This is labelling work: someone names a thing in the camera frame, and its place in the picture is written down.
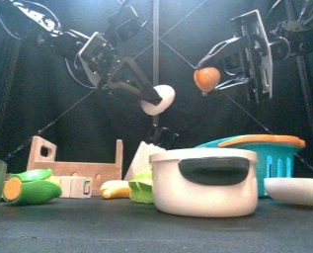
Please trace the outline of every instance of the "toy food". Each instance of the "toy food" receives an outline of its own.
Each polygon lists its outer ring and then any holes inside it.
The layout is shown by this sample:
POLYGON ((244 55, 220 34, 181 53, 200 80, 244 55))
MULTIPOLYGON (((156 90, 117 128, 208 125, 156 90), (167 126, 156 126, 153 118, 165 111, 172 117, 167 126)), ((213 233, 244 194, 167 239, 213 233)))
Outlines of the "toy food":
POLYGON ((135 180, 131 181, 132 194, 131 199, 135 202, 153 204, 153 171, 144 171, 137 174, 135 180))
POLYGON ((203 92, 211 92, 221 81, 220 70, 215 67, 205 67, 195 71, 195 82, 203 92))
POLYGON ((101 186, 101 195, 109 199, 128 199, 131 197, 132 188, 129 181, 125 180, 111 180, 105 182, 101 186))
POLYGON ((41 205, 58 198, 62 190, 52 175, 52 169, 12 174, 4 188, 5 201, 17 205, 41 205))

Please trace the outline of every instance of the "white pot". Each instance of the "white pot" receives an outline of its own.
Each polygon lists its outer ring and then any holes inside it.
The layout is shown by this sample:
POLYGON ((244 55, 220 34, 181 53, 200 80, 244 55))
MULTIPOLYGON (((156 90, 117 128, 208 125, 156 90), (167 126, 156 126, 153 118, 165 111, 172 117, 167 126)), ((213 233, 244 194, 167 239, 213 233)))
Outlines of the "white pot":
POLYGON ((258 154, 236 148, 187 148, 152 155, 155 203, 168 213, 231 217, 259 205, 258 154))

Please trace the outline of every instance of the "black cable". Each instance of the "black cable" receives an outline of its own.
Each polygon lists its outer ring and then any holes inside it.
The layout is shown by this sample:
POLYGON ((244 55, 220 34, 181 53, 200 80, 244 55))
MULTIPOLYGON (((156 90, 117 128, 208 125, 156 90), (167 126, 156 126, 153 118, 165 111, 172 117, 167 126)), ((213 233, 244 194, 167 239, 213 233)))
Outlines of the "black cable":
POLYGON ((6 25, 6 23, 5 23, 4 19, 2 19, 2 16, 0 16, 0 25, 2 25, 2 27, 4 27, 4 29, 5 29, 5 31, 6 31, 6 33, 8 33, 16 40, 22 41, 22 40, 25 39, 25 38, 18 37, 18 36, 12 32, 12 30, 8 28, 8 25, 6 25))
MULTIPOLYGON (((236 100, 231 97, 227 96, 229 100, 237 105, 237 107, 244 111, 244 113, 252 118, 252 120, 263 127, 263 129, 270 133, 275 134, 270 128, 260 122, 260 120, 248 112, 248 110, 236 102, 236 100)), ((295 156, 299 158, 302 163, 307 166, 308 169, 313 171, 313 166, 310 164, 310 162, 296 153, 295 156)))
POLYGON ((77 77, 74 76, 73 70, 72 70, 72 68, 70 68, 68 59, 65 59, 65 64, 66 64, 68 73, 69 73, 69 75, 72 76, 72 78, 74 79, 76 83, 77 83, 79 85, 81 85, 83 87, 88 88, 88 89, 95 89, 95 90, 99 89, 97 86, 89 86, 89 85, 84 84, 84 83, 77 79, 77 77))
POLYGON ((22 151, 33 142, 34 136, 41 136, 46 132, 46 130, 56 125, 56 123, 61 120, 61 118, 81 104, 81 102, 96 92, 97 90, 92 90, 74 104, 73 106, 41 129, 38 130, 37 134, 34 134, 28 140, 24 141, 24 143, 17 147, 17 149, 8 154, 8 156, 4 158, 5 161, 12 159, 16 154, 22 151))
POLYGON ((131 0, 125 0, 125 1, 121 3, 121 8, 120 8, 119 13, 124 10, 124 8, 128 6, 129 3, 131 3, 131 0))
POLYGON ((270 9, 270 11, 268 11, 266 21, 270 19, 270 17, 271 17, 271 15, 272 15, 274 11, 276 10, 279 4, 282 4, 282 3, 283 3, 282 0, 278 0, 278 1, 275 2, 275 4, 272 5, 272 7, 271 7, 271 9, 270 9))

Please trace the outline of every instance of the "metal pole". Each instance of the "metal pole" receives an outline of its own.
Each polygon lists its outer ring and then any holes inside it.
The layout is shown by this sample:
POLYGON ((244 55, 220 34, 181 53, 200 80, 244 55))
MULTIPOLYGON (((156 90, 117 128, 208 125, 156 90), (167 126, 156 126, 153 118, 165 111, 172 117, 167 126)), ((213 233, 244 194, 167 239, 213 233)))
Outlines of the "metal pole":
MULTIPOLYGON (((159 85, 160 73, 160 1, 155 0, 155 86, 159 85)), ((153 124, 159 125, 159 116, 153 117, 153 124)))
MULTIPOLYGON (((294 10, 292 0, 286 0, 286 12, 287 12, 288 19, 296 20, 298 17, 294 10)), ((312 100, 312 93, 311 93, 308 70, 307 70, 307 65, 306 65, 306 57, 296 56, 296 63, 298 63, 300 81, 302 81, 302 89, 303 89, 303 94, 304 94, 308 123, 311 126, 311 134, 312 134, 312 142, 313 142, 313 100, 312 100)))

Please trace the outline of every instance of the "wooden crate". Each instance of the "wooden crate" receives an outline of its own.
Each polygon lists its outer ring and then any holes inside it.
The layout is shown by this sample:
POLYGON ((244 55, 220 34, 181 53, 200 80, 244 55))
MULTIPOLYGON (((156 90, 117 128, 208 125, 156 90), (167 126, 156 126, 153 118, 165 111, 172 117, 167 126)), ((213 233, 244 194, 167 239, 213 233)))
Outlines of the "wooden crate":
POLYGON ((54 161, 56 152, 57 146, 42 137, 34 136, 28 170, 50 168, 56 176, 92 177, 93 196, 101 196, 100 188, 107 181, 123 179, 124 141, 121 139, 117 140, 116 163, 54 161))

